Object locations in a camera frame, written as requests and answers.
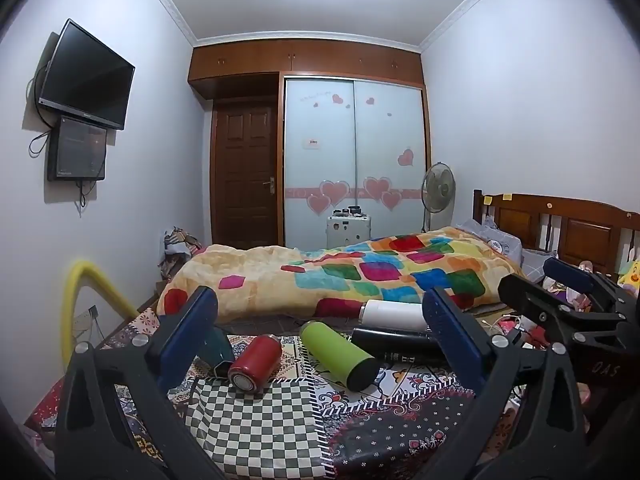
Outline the grey pillow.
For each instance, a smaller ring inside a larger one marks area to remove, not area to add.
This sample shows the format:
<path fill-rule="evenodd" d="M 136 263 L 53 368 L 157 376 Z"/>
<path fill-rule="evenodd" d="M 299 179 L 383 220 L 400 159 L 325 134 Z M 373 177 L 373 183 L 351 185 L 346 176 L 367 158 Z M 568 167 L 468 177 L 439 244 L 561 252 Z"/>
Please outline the grey pillow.
<path fill-rule="evenodd" d="M 498 229 L 495 222 L 491 219 L 488 219 L 486 223 L 469 219 L 457 224 L 456 228 L 484 240 L 495 252 L 505 256 L 518 266 L 522 264 L 523 246 L 521 240 L 512 234 Z"/>

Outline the brown wooden door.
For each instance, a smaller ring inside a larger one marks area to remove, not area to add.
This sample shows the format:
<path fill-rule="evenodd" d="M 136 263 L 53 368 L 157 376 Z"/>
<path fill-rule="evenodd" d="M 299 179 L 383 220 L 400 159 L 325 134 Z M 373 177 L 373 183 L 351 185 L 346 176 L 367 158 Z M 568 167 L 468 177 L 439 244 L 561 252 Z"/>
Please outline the brown wooden door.
<path fill-rule="evenodd" d="M 276 104 L 214 105 L 209 165 L 213 242 L 248 249 L 278 242 Z"/>

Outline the small black wall monitor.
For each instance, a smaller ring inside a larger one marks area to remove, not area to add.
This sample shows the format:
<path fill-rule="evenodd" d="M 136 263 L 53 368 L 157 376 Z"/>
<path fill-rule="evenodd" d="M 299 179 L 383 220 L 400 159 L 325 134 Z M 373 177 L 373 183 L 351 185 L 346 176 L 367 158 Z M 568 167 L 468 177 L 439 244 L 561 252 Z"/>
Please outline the small black wall monitor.
<path fill-rule="evenodd" d="M 49 136 L 48 181 L 104 179 L 107 130 L 62 116 Z"/>

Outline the yellow foam tube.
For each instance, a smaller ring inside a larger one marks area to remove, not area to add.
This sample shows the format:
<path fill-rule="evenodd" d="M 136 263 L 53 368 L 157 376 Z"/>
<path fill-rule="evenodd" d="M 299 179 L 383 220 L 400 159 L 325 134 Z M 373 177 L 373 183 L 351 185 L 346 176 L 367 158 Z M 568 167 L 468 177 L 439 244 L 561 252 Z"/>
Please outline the yellow foam tube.
<path fill-rule="evenodd" d="M 60 349 L 62 365 L 67 367 L 75 348 L 74 323 L 78 315 L 89 311 L 89 300 L 109 306 L 122 320 L 130 321 L 138 310 L 93 262 L 77 259 L 67 271 L 60 309 Z"/>

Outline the white thermos bottle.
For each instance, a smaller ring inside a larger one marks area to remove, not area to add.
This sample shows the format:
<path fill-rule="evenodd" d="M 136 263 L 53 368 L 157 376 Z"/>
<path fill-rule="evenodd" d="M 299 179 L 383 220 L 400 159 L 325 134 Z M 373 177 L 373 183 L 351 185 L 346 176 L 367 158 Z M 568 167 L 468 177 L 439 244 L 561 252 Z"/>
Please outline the white thermos bottle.
<path fill-rule="evenodd" d="M 360 309 L 359 322 L 364 327 L 381 330 L 413 333 L 427 331 L 422 306 L 408 302 L 370 299 Z"/>

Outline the white small cabinet box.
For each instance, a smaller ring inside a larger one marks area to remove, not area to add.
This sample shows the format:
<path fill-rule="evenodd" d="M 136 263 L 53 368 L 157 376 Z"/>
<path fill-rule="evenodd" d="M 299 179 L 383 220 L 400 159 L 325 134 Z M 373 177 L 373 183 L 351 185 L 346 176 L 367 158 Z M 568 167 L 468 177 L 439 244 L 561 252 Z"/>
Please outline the white small cabinet box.
<path fill-rule="evenodd" d="M 332 214 L 326 219 L 326 247 L 359 244 L 371 238 L 371 218 L 366 214 Z"/>

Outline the colourful patchwork blanket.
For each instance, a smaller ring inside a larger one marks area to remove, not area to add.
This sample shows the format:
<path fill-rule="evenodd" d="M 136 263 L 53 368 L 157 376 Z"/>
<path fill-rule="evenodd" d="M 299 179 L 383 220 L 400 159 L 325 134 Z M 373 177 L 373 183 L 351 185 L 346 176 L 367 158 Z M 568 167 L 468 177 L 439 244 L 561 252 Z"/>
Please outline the colourful patchwork blanket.
<path fill-rule="evenodd" d="M 487 242 L 452 226 L 314 252 L 212 245 L 168 282 L 156 312 L 179 312 L 200 286 L 215 292 L 221 323 L 269 315 L 356 318 L 370 299 L 418 304 L 433 287 L 469 310 L 498 302 L 501 279 L 521 272 Z"/>

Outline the pile of clothes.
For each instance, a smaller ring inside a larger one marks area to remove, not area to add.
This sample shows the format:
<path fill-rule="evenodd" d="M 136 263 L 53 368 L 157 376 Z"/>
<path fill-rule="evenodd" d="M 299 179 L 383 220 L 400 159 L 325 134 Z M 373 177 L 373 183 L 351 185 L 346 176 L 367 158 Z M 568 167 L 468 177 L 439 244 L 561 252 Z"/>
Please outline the pile of clothes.
<path fill-rule="evenodd" d="M 204 249 L 203 244 L 184 229 L 174 226 L 164 232 L 160 242 L 160 276 L 170 280 L 194 256 Z"/>

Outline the red thermos cup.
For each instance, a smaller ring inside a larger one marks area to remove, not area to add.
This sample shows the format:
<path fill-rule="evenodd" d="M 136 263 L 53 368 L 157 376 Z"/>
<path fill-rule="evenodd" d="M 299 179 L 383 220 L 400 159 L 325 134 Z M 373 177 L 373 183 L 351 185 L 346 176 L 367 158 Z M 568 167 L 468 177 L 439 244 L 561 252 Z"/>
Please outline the red thermos cup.
<path fill-rule="evenodd" d="M 277 337 L 257 336 L 231 365 L 228 378 L 241 391 L 258 392 L 279 368 L 281 358 L 282 346 Z"/>

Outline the black thermos bottle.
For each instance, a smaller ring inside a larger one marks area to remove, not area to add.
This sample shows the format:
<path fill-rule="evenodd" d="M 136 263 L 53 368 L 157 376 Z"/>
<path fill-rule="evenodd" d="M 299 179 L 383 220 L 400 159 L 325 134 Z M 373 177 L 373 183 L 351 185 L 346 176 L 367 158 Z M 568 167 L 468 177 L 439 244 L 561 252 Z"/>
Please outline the black thermos bottle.
<path fill-rule="evenodd" d="M 447 367 L 448 361 L 429 332 L 408 333 L 357 327 L 350 341 L 385 363 Z"/>

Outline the checkered black white cloth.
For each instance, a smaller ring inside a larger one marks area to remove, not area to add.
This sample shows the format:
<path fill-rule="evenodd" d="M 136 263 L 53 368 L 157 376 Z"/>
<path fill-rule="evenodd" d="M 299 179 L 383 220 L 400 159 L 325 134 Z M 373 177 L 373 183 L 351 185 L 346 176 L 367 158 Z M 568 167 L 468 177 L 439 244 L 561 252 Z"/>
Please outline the checkered black white cloth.
<path fill-rule="evenodd" d="M 274 380 L 258 393 L 200 379 L 184 423 L 228 479 L 333 479 L 326 430 L 305 379 Z"/>

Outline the frosted sliding wardrobe with hearts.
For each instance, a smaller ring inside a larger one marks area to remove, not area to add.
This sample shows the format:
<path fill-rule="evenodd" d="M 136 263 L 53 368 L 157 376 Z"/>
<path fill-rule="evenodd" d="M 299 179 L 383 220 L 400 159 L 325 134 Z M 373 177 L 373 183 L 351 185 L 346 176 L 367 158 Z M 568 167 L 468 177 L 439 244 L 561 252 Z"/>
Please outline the frosted sliding wardrobe with hearts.
<path fill-rule="evenodd" d="M 426 170 L 423 96 L 366 80 L 288 78 L 284 242 L 326 247 L 332 214 L 366 214 L 371 238 L 420 232 Z"/>

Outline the wooden overhead cabinet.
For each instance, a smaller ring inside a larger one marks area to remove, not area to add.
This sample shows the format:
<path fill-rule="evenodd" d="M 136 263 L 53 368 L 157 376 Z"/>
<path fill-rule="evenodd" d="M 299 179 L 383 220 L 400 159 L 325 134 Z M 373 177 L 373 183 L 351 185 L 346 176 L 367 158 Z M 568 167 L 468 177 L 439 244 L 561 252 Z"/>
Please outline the wooden overhead cabinet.
<path fill-rule="evenodd" d="M 424 84 L 417 53 L 326 39 L 264 39 L 197 47 L 188 83 L 206 100 L 273 96 L 282 73 Z"/>

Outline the green thermos bottle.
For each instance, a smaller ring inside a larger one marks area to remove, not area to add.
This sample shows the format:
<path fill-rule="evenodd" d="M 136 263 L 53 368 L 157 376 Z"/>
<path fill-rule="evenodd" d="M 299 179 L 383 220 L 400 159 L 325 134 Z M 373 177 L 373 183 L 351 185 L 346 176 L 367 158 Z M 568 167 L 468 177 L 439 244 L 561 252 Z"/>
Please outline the green thermos bottle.
<path fill-rule="evenodd" d="M 378 360 L 330 326 L 310 321 L 299 336 L 306 350 L 348 390 L 360 392 L 375 382 Z"/>

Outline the standing electric fan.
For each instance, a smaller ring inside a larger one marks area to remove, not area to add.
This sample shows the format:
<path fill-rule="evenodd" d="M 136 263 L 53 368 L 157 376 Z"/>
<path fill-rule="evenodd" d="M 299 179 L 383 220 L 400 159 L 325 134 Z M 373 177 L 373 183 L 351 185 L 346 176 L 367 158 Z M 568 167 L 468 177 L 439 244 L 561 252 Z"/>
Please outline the standing electric fan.
<path fill-rule="evenodd" d="M 443 212 L 454 200 L 456 187 L 454 173 L 444 162 L 436 162 L 424 174 L 421 185 L 423 232 L 431 229 L 432 215 Z"/>

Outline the dark teal hexagonal cup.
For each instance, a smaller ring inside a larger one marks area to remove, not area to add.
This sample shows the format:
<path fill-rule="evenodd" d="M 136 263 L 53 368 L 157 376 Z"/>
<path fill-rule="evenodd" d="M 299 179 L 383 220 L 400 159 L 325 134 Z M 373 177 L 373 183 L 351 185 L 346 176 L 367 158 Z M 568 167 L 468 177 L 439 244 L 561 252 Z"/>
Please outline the dark teal hexagonal cup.
<path fill-rule="evenodd" d="M 208 365 L 215 378 L 227 379 L 235 355 L 227 334 L 218 326 L 210 329 L 198 350 L 198 358 Z"/>

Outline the wall mounted black television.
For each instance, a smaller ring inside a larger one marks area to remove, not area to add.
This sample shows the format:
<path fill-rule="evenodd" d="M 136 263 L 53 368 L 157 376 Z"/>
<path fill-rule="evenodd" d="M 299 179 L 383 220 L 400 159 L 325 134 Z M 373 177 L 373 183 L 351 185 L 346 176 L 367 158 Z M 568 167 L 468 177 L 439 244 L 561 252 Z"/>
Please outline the wall mounted black television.
<path fill-rule="evenodd" d="M 103 127 L 125 127 L 136 68 L 67 20 L 44 71 L 38 103 Z"/>

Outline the wooden bed headboard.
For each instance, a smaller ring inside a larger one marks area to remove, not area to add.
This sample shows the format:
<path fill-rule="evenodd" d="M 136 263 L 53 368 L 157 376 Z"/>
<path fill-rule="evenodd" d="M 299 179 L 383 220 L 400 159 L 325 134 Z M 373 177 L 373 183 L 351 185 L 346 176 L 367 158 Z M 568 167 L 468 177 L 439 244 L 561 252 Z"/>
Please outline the wooden bed headboard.
<path fill-rule="evenodd" d="M 497 228 L 518 237 L 526 249 L 555 249 L 561 260 L 589 260 L 602 273 L 620 272 L 623 234 L 639 240 L 639 215 L 616 206 L 532 194 L 473 192 L 472 218 L 494 219 Z"/>

